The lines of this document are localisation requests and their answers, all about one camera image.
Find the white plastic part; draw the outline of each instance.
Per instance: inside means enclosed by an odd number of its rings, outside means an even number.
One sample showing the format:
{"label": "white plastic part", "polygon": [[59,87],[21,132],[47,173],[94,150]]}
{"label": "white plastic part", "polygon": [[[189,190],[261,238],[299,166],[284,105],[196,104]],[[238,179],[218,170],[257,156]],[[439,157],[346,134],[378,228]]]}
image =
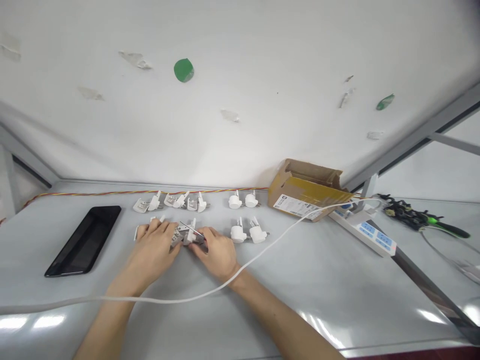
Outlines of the white plastic part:
{"label": "white plastic part", "polygon": [[259,201],[255,197],[255,190],[253,190],[253,193],[250,193],[245,197],[245,206],[247,208],[254,208],[258,203]]}
{"label": "white plastic part", "polygon": [[[194,217],[193,221],[189,225],[192,229],[195,229],[195,225],[197,224],[197,219]],[[197,240],[197,234],[194,233],[192,229],[188,229],[188,234],[183,238],[183,245],[188,246]]]}
{"label": "white plastic part", "polygon": [[167,194],[165,196],[165,200],[163,200],[163,203],[169,207],[172,207],[175,202],[177,201],[177,197],[176,196],[173,196],[173,195],[170,195],[170,194]]}
{"label": "white plastic part", "polygon": [[197,211],[198,208],[197,200],[192,199],[192,197],[189,197],[186,200],[186,209],[189,211]]}
{"label": "white plastic part", "polygon": [[235,195],[230,196],[230,200],[228,200],[228,206],[230,206],[230,209],[238,209],[242,206],[242,201],[240,200],[238,190],[235,190]]}
{"label": "white plastic part", "polygon": [[170,246],[173,248],[175,245],[177,245],[179,242],[182,241],[182,234],[178,231],[178,229],[175,229],[173,232],[173,236],[171,237],[171,244]]}
{"label": "white plastic part", "polygon": [[137,241],[137,232],[139,231],[139,227],[140,227],[140,225],[138,225],[135,229],[135,235],[133,235],[133,242]]}
{"label": "white plastic part", "polygon": [[247,234],[244,233],[241,217],[236,221],[236,225],[231,227],[230,237],[235,244],[241,244],[247,238]]}
{"label": "white plastic part", "polygon": [[262,228],[260,227],[259,222],[257,221],[257,218],[255,216],[252,218],[252,220],[250,220],[250,225],[252,226],[250,228],[251,240],[255,244],[265,241],[268,234],[266,231],[262,231]]}
{"label": "white plastic part", "polygon": [[150,205],[148,205],[148,211],[157,210],[159,208],[161,195],[161,191],[157,192],[156,195],[153,195],[150,200]]}
{"label": "white plastic part", "polygon": [[137,213],[144,214],[149,208],[149,205],[150,203],[148,201],[143,201],[141,198],[139,198],[135,205],[133,205],[133,210],[135,210]]}
{"label": "white plastic part", "polygon": [[190,191],[187,191],[186,193],[180,195],[180,197],[173,203],[173,207],[175,209],[178,209],[178,208],[181,208],[183,205],[185,205],[185,199],[189,194],[190,194]]}
{"label": "white plastic part", "polygon": [[204,201],[204,198],[202,197],[202,193],[199,191],[198,192],[198,212],[201,213],[206,208],[207,208],[207,202]]}

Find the black phone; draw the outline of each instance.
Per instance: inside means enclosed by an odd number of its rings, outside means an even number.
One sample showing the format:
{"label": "black phone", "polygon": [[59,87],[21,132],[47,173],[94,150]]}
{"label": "black phone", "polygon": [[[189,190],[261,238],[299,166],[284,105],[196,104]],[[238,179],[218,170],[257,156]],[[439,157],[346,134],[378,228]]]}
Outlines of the black phone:
{"label": "black phone", "polygon": [[45,277],[88,273],[94,266],[121,210],[120,206],[92,207],[51,263]]}

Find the right hand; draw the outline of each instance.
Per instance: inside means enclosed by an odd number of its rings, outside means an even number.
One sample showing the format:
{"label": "right hand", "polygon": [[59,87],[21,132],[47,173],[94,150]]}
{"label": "right hand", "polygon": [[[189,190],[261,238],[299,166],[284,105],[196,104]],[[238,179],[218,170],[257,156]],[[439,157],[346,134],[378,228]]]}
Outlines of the right hand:
{"label": "right hand", "polygon": [[193,251],[213,276],[225,283],[240,269],[234,242],[213,227],[202,227],[198,229],[198,232],[203,234],[206,239],[208,253],[204,253],[194,243],[191,243],[188,248]]}

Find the left hand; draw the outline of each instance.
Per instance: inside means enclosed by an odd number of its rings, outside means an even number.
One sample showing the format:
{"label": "left hand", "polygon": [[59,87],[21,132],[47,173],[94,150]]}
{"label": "left hand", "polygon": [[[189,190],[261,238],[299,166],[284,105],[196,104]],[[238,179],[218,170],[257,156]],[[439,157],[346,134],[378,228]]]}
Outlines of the left hand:
{"label": "left hand", "polygon": [[117,293],[119,287],[124,294],[140,296],[155,280],[157,280],[173,264],[182,248],[180,242],[170,251],[172,236],[177,222],[164,221],[157,218],[150,225],[140,225],[136,232],[136,244],[125,267],[112,286]]}

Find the metal prong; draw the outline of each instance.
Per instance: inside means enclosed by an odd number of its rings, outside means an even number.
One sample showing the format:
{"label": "metal prong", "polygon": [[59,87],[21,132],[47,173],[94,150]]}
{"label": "metal prong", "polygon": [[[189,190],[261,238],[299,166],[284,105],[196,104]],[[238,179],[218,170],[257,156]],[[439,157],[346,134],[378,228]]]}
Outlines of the metal prong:
{"label": "metal prong", "polygon": [[203,235],[202,235],[201,233],[199,233],[197,230],[191,228],[191,227],[188,226],[188,225],[185,225],[185,224],[184,224],[183,222],[181,222],[181,221],[179,221],[179,223],[182,224],[182,225],[184,225],[184,226],[186,226],[187,228],[189,228],[190,230],[192,230],[195,234],[198,234],[198,235],[200,235],[202,238],[205,239],[205,236],[203,236]]}

